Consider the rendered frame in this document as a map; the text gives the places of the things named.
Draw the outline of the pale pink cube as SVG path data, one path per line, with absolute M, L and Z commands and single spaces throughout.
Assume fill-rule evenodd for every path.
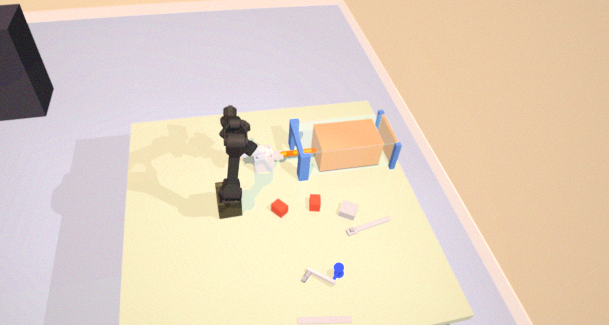
M 350 203 L 349 201 L 343 200 L 342 205 L 339 209 L 338 216 L 354 221 L 359 205 Z

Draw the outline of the crank handle with blue knob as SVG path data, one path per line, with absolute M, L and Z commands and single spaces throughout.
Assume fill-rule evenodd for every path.
M 324 274 L 322 274 L 322 273 L 320 273 L 320 272 L 318 272 L 318 271 L 316 271 L 316 270 L 314 270 L 314 269 L 312 269 L 310 267 L 307 267 L 306 270 L 307 271 L 305 272 L 305 274 L 304 274 L 304 276 L 303 276 L 303 278 L 301 280 L 303 283 L 306 283 L 306 281 L 309 279 L 309 276 L 311 274 L 313 274 L 314 276 L 316 276 L 316 277 L 318 277 L 318 278 L 320 278 L 320 279 L 322 279 L 322 280 L 324 280 L 326 282 L 329 282 L 329 283 L 331 283 L 333 285 L 336 284 L 336 278 L 340 279 L 340 278 L 342 278 L 344 276 L 344 265 L 342 263 L 340 263 L 340 262 L 338 262 L 338 263 L 336 263 L 334 265 L 334 270 L 335 271 L 334 271 L 334 277 L 333 277 L 333 279 L 331 279 L 330 277 L 328 277 L 328 276 L 326 276 L 326 275 L 324 275 Z

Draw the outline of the pale pink flat bar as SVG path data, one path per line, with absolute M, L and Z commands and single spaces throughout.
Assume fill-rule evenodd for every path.
M 345 324 L 352 323 L 351 316 L 297 317 L 297 324 Z

